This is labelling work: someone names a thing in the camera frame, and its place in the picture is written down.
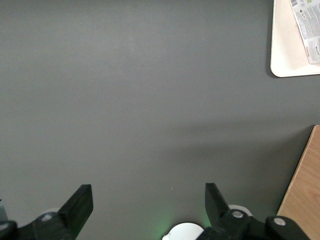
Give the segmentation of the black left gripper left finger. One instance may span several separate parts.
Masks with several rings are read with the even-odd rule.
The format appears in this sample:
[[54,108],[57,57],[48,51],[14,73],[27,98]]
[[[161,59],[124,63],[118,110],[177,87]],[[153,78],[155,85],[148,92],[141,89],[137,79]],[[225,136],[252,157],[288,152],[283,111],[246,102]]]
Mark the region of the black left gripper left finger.
[[19,240],[75,240],[94,208],[92,186],[81,185],[57,211],[41,214],[18,229]]

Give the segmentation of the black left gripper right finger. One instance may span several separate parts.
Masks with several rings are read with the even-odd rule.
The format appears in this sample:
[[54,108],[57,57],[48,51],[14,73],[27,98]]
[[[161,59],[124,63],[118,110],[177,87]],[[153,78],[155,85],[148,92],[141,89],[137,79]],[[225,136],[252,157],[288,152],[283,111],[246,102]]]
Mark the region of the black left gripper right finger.
[[205,184],[205,210],[210,222],[201,240],[267,240],[265,224],[243,210],[231,209],[215,183]]

